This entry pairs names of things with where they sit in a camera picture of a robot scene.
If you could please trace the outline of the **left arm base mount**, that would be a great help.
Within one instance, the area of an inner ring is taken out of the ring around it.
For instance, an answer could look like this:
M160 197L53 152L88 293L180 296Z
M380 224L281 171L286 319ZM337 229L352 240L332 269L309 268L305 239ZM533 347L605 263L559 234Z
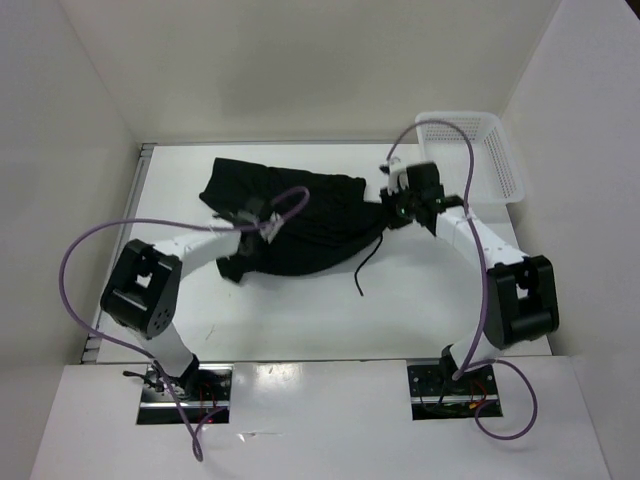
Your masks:
M182 423L166 382L151 365L146 366L144 373L124 370L122 375L141 383L137 425ZM200 365L194 386L185 389L179 385L174 386L186 418L192 426L197 426L202 420L205 420L206 425L229 422L232 377L231 364L204 363Z

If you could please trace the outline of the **white perforated plastic basket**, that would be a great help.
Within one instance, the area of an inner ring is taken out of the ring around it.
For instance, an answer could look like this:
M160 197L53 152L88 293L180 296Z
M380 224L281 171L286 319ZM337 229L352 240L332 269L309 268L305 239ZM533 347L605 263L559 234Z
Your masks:
M469 148L474 170L469 203L507 205L525 198L519 165L501 120L477 111L432 111L415 121L421 155L434 162L448 195L463 196L469 170Z

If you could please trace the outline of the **black shorts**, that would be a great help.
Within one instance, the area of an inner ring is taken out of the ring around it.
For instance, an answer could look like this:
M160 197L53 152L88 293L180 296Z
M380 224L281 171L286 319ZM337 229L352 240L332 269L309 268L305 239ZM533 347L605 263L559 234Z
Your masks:
M199 199L220 216L235 214L252 199L270 205L297 186L309 190L307 205L265 245L257 263L217 260L220 275L239 284L245 274L259 272L297 277L336 266L379 239L387 228L382 204L364 199L366 180L218 157Z

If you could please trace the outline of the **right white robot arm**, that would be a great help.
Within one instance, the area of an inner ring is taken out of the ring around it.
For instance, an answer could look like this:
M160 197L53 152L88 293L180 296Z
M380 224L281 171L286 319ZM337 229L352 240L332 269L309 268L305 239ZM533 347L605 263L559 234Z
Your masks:
M392 214L392 224L418 223L481 275L478 326L441 353L438 378L446 391L464 391L473 382L474 370L517 344L558 330L555 275L547 257L530 256L509 244L462 197L447 195L435 164L406 166L394 159L380 170L387 177L380 197Z

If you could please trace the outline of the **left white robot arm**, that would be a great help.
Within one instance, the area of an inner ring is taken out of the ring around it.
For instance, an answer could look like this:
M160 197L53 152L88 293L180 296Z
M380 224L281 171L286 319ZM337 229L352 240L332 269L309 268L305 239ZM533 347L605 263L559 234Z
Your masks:
M271 205L252 199L239 212L186 234L156 243L133 239L124 246L100 307L135 336L175 398L191 398L200 385L200 361L173 325L182 281L217 260L256 253L281 225Z

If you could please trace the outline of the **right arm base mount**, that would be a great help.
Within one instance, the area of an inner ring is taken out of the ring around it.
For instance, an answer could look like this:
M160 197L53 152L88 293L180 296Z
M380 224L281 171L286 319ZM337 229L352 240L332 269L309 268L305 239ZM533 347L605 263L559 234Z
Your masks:
M458 382L445 376L437 359L408 362L406 370L414 421L503 416L491 366L465 374Z

